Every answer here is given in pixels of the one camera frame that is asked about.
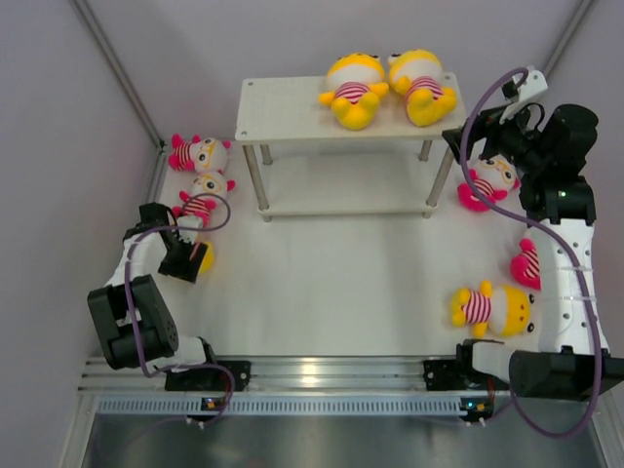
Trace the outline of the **yellow toy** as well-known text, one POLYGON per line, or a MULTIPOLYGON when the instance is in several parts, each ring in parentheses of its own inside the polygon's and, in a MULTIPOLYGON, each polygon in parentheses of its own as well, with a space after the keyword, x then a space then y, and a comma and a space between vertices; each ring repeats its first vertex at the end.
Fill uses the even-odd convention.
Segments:
POLYGON ((215 262, 215 249, 211 242, 203 242, 200 244, 199 250, 203 253, 198 274, 202 275, 211 270, 215 262))
POLYGON ((445 86, 442 63, 422 49, 392 54, 387 59, 388 83, 405 103, 409 120, 416 127, 436 124, 457 105, 454 89, 445 86))
POLYGON ((531 293, 510 285, 483 280, 477 289, 460 288, 450 301, 450 321, 455 327, 471 327, 475 338, 487 332, 509 337, 535 330, 531 293))
POLYGON ((339 58, 326 75, 327 89, 318 100, 345 129, 360 131, 374 119, 389 93, 379 56, 353 53, 339 58))

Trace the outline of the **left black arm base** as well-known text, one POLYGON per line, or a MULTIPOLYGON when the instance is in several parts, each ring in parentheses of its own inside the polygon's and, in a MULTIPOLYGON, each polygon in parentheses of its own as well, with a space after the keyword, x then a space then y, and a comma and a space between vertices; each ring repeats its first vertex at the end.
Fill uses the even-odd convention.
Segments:
POLYGON ((242 392, 247 389, 251 380, 252 363, 247 360, 219 360, 217 362, 230 371, 234 377, 234 385, 222 370, 200 369, 181 372, 168 372, 165 390, 169 392, 242 392))

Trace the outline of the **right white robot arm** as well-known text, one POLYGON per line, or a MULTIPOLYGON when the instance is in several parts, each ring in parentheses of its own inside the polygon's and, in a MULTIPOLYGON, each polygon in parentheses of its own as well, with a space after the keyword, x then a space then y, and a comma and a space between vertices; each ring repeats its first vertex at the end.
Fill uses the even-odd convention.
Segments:
POLYGON ((470 339, 454 364, 468 387, 491 375, 520 397, 586 401, 623 380, 623 361, 611 356, 597 314, 593 286, 594 193, 582 175, 598 137, 598 116, 578 104, 558 106, 542 129, 529 128, 530 107, 512 117, 495 107, 473 123, 446 130, 455 157, 485 143, 484 156, 501 155, 520 170, 523 214, 541 273, 542 322, 534 351, 470 339))

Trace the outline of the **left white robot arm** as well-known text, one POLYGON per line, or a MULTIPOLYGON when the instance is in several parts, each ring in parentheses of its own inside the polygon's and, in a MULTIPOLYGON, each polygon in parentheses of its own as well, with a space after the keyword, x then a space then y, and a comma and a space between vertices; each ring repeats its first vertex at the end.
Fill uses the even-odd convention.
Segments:
POLYGON ((139 222, 123 236, 111 278, 89 292, 87 303, 106 363, 114 370, 186 371, 199 389, 219 381, 220 366, 205 338, 178 331, 156 278, 195 284, 214 262, 211 244, 198 239, 205 221, 176 215, 159 203, 139 207, 139 222))

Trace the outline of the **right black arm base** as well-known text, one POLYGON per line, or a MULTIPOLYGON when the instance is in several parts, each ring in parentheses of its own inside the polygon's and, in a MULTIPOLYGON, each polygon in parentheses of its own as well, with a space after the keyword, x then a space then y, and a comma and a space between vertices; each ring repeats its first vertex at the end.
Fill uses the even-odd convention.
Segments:
POLYGON ((473 346, 480 339, 465 339, 456 345, 455 355, 423 362, 423 379, 428 391, 508 390, 509 385, 498 377, 472 367, 473 346))

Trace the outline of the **white two-tier shelf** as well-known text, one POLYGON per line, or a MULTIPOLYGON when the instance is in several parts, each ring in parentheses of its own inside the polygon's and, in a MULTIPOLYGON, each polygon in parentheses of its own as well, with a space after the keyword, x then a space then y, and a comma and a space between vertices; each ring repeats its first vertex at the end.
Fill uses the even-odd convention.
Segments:
POLYGON ((318 102, 321 76, 244 81, 235 138, 265 221, 306 215, 429 217, 454 162, 445 130, 462 104, 431 127, 413 126, 391 94, 362 131, 340 127, 318 102))

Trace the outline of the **pink toy top right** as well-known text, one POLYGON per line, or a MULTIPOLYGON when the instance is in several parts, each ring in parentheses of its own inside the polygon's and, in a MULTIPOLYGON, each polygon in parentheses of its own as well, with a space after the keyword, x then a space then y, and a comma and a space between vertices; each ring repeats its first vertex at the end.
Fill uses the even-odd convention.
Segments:
MULTIPOLYGON (((493 204, 506 199, 521 185, 515 167, 502 155, 492 156, 489 159, 479 158, 470 167, 469 176, 478 191, 493 204)), ((489 206, 474 194, 467 182, 457 186, 457 196, 460 204, 469 211, 476 213, 489 211, 489 206)))

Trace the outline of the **pink toy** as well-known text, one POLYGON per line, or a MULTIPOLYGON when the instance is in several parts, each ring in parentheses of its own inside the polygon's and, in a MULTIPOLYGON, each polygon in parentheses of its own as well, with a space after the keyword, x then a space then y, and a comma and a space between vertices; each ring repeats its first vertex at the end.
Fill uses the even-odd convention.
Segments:
POLYGON ((197 175, 187 190, 178 193, 181 204, 172 208, 175 218, 195 216, 207 227, 211 211, 223 204, 227 196, 236 188, 234 179, 226 178, 219 171, 197 175))
MULTIPOLYGON (((492 156, 489 159, 479 158, 470 167, 469 176, 478 191, 493 204, 506 199, 521 185, 515 167, 502 155, 492 156)), ((469 211, 476 213, 489 211, 489 206, 474 194, 467 182, 457 186, 457 196, 460 204, 469 211)))
POLYGON ((195 135, 186 141, 179 134, 171 138, 172 150, 169 166, 179 172, 204 174, 215 171, 223 173, 228 165, 228 150, 232 143, 213 137, 195 135))

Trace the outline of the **pink toy top left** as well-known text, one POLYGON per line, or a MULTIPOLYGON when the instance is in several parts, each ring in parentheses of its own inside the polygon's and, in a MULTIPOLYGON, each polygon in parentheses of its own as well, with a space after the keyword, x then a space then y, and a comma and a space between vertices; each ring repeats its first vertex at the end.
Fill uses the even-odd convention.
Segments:
POLYGON ((179 172, 204 174, 215 171, 223 173, 228 165, 228 150, 232 143, 213 137, 195 135, 186 141, 179 134, 171 138, 172 150, 169 166, 179 172))

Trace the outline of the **pink toy right glasses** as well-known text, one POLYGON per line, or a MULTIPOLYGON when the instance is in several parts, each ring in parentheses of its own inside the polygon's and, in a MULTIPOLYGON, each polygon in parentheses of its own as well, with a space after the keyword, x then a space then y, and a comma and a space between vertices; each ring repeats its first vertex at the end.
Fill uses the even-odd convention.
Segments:
POLYGON ((520 285, 536 291, 541 290, 540 266, 537 249, 529 238, 519 242, 520 252, 510 261, 510 273, 520 285))

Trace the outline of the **aluminium front rail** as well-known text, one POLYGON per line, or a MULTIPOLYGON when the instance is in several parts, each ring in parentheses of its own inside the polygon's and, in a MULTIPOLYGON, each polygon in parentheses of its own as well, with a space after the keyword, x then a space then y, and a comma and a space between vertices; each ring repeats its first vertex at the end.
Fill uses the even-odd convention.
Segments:
MULTIPOLYGON (((447 357, 248 357, 234 375, 249 392, 424 392, 447 357)), ((87 361, 78 383, 85 394, 163 392, 166 377, 112 370, 102 358, 87 361)))

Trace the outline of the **right aluminium frame post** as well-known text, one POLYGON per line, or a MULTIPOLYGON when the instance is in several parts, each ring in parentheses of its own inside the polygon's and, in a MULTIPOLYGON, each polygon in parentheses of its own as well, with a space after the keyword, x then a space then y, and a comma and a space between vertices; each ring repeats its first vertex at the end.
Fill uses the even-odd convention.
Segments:
POLYGON ((544 77, 549 80, 555 73, 560 61, 571 47, 577 33, 590 17, 594 8, 599 4, 597 0, 578 0, 572 5, 559 28, 555 39, 548 47, 547 53, 540 66, 544 77))

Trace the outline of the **aluminium frame post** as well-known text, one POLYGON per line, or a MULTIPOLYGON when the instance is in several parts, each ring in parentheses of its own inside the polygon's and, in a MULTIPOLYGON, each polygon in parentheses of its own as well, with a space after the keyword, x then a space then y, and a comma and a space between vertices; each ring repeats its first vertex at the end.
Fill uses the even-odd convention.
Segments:
POLYGON ((86 27, 87 33, 94 41, 106 66, 112 73, 123 96, 132 108, 150 141, 156 148, 161 149, 164 146, 164 140, 147 112, 131 77, 127 73, 124 64, 119 59, 90 2, 85 0, 69 0, 69 4, 74 9, 78 19, 86 27))
POLYGON ((544 77, 549 80, 555 73, 560 61, 571 47, 577 33, 590 17, 594 8, 599 4, 597 0, 578 0, 572 5, 559 28, 555 39, 548 47, 547 53, 540 66, 544 77))

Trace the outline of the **left aluminium frame post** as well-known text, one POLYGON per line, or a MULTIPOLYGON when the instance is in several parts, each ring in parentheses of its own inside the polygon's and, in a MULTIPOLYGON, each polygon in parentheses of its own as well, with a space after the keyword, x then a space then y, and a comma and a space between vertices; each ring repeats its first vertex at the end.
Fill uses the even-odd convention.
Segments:
POLYGON ((69 4, 74 9, 78 19, 86 27, 87 33, 94 41, 106 66, 112 73, 123 96, 132 108, 150 141, 156 148, 161 149, 164 146, 164 140, 147 112, 131 77, 127 73, 124 64, 119 59, 90 2, 85 0, 69 0, 69 4))

